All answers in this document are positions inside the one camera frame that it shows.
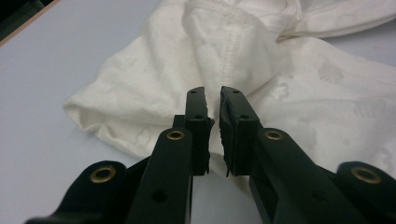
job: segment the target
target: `white cloth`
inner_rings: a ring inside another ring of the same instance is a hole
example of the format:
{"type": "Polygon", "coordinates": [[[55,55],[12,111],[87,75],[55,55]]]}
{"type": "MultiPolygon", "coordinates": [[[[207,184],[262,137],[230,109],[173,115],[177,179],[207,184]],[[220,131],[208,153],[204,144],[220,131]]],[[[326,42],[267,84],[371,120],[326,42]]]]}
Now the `white cloth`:
{"type": "Polygon", "coordinates": [[[139,37],[64,105],[83,130],[137,157],[183,114],[186,92],[204,86],[210,164],[224,169],[219,91],[242,91],[265,127],[289,133],[335,171],[364,161],[396,177],[396,68],[316,38],[390,21],[394,0],[163,1],[139,37]]]}

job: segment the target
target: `white table surface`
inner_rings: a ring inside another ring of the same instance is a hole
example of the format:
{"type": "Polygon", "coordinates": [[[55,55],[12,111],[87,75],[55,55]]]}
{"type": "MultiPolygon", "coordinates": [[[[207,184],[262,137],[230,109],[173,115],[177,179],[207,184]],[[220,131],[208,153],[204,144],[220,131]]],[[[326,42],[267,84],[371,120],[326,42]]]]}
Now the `white table surface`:
{"type": "MultiPolygon", "coordinates": [[[[61,1],[0,48],[0,223],[51,214],[97,161],[138,162],[81,131],[62,105],[134,40],[158,2],[61,1]]],[[[396,21],[326,40],[396,66],[396,21]]],[[[191,223],[261,220],[247,195],[212,173],[194,178],[191,223]]]]}

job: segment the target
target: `garment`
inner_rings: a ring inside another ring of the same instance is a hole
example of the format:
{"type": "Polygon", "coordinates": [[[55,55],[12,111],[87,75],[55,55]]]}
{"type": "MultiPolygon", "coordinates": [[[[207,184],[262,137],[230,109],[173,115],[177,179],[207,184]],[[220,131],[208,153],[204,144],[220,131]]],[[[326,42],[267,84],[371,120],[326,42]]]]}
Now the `garment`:
{"type": "Polygon", "coordinates": [[[211,169],[220,163],[219,91],[242,91],[264,127],[287,132],[318,165],[363,161],[396,177],[396,67],[352,56],[318,37],[396,17],[396,1],[163,1],[139,37],[107,59],[64,104],[83,130],[136,157],[204,86],[211,169]]]}

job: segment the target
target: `mounting hole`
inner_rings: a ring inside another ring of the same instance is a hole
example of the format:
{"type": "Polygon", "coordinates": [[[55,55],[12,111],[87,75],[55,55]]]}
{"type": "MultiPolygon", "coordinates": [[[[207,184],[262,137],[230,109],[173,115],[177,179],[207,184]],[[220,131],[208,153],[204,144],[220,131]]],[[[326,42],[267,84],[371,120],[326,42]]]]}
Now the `mounting hole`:
{"type": "Polygon", "coordinates": [[[116,169],[112,165],[102,166],[93,171],[91,182],[95,184],[106,183],[116,175],[116,169]]]}
{"type": "Polygon", "coordinates": [[[184,138],[184,133],[181,131],[172,131],[166,135],[170,140],[180,140],[184,138]]]}
{"type": "Polygon", "coordinates": [[[353,167],[351,172],[356,178],[368,184],[381,183],[381,176],[368,168],[357,166],[353,167]]]}
{"type": "Polygon", "coordinates": [[[326,203],[328,202],[327,197],[326,197],[326,193],[324,191],[321,190],[312,190],[311,192],[311,196],[312,198],[314,198],[316,201],[318,201],[319,203],[326,203]]]}
{"type": "Polygon", "coordinates": [[[276,141],[278,141],[278,140],[283,138],[282,133],[279,133],[277,131],[267,131],[267,132],[264,133],[264,135],[268,139],[276,140],[276,141]]]}
{"type": "Polygon", "coordinates": [[[196,119],[203,119],[204,116],[202,116],[202,115],[195,115],[195,118],[196,118],[196,119]]]}
{"type": "Polygon", "coordinates": [[[151,198],[156,203],[164,203],[168,196],[162,190],[156,190],[152,193],[151,198]]]}

